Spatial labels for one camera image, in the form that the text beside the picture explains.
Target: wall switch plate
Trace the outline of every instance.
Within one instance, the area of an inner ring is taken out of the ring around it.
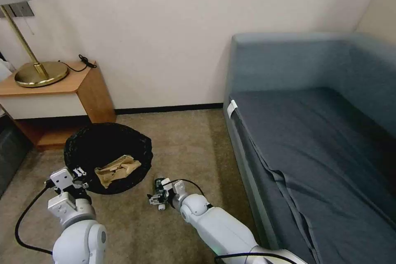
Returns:
[[[25,2],[14,3],[10,5],[5,5],[6,10],[10,14],[11,17],[33,17],[34,13],[30,8],[29,4]],[[5,17],[3,13],[0,11],[0,17]]]

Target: beige carpet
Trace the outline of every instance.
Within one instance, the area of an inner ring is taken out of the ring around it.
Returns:
[[[209,202],[245,223],[257,238],[221,110],[121,115],[117,122],[150,137],[154,158],[136,187],[114,196],[90,194],[97,220],[108,232],[107,264],[213,263],[211,250],[178,212],[171,207],[159,212],[148,204],[146,194],[152,192],[156,174],[195,181]],[[14,226],[51,172],[63,166],[60,150],[27,156],[0,200],[0,263],[52,263],[49,255],[17,245]],[[187,189],[196,191],[193,186]],[[20,234],[26,243],[52,249],[61,232],[47,211],[53,196],[47,191],[25,217]]]

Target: brass lamp base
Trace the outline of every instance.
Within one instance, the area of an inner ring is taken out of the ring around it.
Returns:
[[[56,83],[69,74],[69,68],[61,62],[40,63],[46,73],[40,73],[34,63],[25,64],[15,74],[15,82],[21,87],[43,87]]]

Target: table lamp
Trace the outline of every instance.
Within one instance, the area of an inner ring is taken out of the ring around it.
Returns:
[[[29,0],[0,0],[1,11],[32,60],[31,63],[25,64],[17,71],[15,74],[15,82],[22,87],[42,87],[56,83],[68,75],[68,67],[61,62],[40,63],[4,6],[7,4],[19,3],[23,1]]]

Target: wooden nightstand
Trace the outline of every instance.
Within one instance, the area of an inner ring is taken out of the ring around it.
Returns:
[[[73,69],[85,66],[68,64]],[[63,80],[39,88],[20,87],[11,75],[0,82],[0,105],[41,151],[63,148],[74,132],[89,123],[116,120],[99,68],[70,70]]]

